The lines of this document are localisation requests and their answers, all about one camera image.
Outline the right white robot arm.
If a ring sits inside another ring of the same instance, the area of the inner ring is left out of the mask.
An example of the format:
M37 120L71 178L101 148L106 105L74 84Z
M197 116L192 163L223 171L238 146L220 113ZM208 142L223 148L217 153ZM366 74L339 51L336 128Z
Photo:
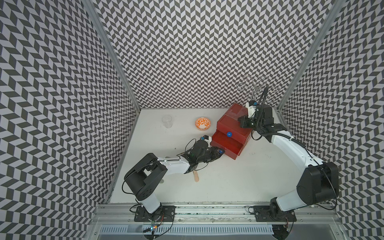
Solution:
M249 102L246 108L248 113L238 118L240 127L257 132L282 150L301 174L294 190L271 199L270 216L276 219L278 214L287 214L299 208L319 206L322 202L331 200L336 202L339 197L338 167L310 153L284 125L275 123L270 106Z

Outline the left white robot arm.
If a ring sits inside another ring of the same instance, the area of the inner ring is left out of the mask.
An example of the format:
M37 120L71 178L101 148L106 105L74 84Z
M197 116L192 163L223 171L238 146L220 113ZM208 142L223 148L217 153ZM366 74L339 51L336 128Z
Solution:
M211 146L204 138L195 141L190 149L185 149L174 158L160 158L149 153L125 174L122 185L127 185L137 202L147 213L153 214L162 206L155 189L165 176L198 171L199 164L208 165L224 153L224 149Z

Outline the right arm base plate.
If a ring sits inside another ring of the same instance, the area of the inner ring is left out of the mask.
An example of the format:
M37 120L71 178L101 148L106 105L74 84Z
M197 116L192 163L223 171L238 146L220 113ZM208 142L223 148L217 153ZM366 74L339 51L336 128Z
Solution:
M252 206L253 214L257 222L296 222L297 218L293 210L283 212L275 205Z

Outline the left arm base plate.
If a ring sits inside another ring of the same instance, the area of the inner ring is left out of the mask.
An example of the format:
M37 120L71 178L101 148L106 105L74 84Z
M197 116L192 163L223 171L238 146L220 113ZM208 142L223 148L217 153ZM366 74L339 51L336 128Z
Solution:
M153 213L149 213L144 207L136 209L134 222L173 222L176 213L176 206L160 206Z

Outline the orange fruit knife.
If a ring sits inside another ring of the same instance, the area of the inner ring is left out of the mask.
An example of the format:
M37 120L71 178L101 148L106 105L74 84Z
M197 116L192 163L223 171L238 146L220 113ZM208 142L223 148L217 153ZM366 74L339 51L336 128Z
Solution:
M195 182L197 183L197 182L199 182L199 175L198 175L198 173L197 173L197 171L193 171L193 174L194 174L194 179L195 179Z

